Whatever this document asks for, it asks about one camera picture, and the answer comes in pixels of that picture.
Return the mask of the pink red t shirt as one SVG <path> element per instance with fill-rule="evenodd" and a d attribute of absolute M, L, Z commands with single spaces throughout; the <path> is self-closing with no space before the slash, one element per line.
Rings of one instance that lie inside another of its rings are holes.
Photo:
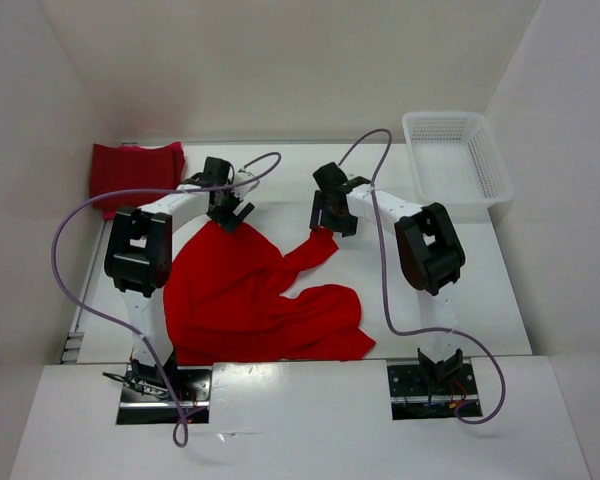
<path fill-rule="evenodd" d="M 165 150 L 165 151 L 181 151 L 182 143 L 181 142 L 172 142 L 166 145 L 160 146 L 142 146 L 138 144 L 124 144 L 118 147 L 121 151 L 151 151 L 151 150 Z"/>

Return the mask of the bright red t shirt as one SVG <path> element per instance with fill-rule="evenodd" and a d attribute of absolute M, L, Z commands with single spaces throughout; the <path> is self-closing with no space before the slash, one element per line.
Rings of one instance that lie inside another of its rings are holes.
<path fill-rule="evenodd" d="M 286 295 L 300 274 L 337 250 L 324 228 L 282 254 L 248 224 L 228 233 L 207 222 L 176 256 L 164 288 L 177 363 L 363 359 L 376 343 L 360 328 L 362 306 L 352 288 L 325 284 Z"/>

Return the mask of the dark red t shirt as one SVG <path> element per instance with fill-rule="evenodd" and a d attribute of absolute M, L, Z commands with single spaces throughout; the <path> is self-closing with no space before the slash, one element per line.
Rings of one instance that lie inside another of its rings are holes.
<path fill-rule="evenodd" d="M 181 183 L 185 164 L 180 142 L 159 148 L 94 144 L 89 196 L 131 189 L 173 190 Z"/>

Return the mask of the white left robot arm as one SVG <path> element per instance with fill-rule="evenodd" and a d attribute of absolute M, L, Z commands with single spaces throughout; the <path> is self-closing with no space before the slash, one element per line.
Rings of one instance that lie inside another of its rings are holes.
<path fill-rule="evenodd" d="M 245 201 L 259 181 L 242 167 L 208 157 L 201 172 L 172 193 L 139 207 L 123 206 L 114 216 L 104 270 L 124 301 L 132 327 L 130 372 L 124 382 L 156 399 L 172 397 L 179 387 L 177 361 L 166 328 L 164 287 L 172 271 L 174 234 L 206 216 L 227 233 L 254 209 Z"/>

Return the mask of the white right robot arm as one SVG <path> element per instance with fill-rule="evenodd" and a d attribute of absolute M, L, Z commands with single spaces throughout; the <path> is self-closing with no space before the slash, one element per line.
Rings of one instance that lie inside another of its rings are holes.
<path fill-rule="evenodd" d="M 358 222 L 376 226 L 381 253 L 383 304 L 388 304 L 388 272 L 384 235 L 397 244 L 401 272 L 416 290 L 421 328 L 431 334 L 418 348 L 418 380 L 428 395 L 442 392 L 461 369 L 463 353 L 453 340 L 456 315 L 453 285 L 460 278 L 466 256 L 446 208 L 421 205 L 374 188 L 371 181 L 348 176 L 327 163 L 313 173 L 317 184 L 310 227 L 323 227 L 343 237 L 357 233 Z"/>

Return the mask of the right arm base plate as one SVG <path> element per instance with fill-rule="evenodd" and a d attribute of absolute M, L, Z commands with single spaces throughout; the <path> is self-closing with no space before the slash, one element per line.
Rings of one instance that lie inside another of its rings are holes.
<path fill-rule="evenodd" d="M 394 421 L 454 418 L 457 407 L 462 418 L 483 416 L 469 362 L 450 380 L 434 387 L 429 387 L 416 361 L 388 363 L 387 376 Z"/>

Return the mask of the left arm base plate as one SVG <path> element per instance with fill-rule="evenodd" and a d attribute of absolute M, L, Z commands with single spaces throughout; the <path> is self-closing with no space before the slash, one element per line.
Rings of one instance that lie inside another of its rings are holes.
<path fill-rule="evenodd" d="M 212 369 L 186 367 L 173 376 L 173 387 L 189 424 L 208 424 L 210 417 Z M 121 378 L 122 388 L 116 424 L 175 424 L 177 408 L 166 387 L 132 378 L 131 367 Z"/>

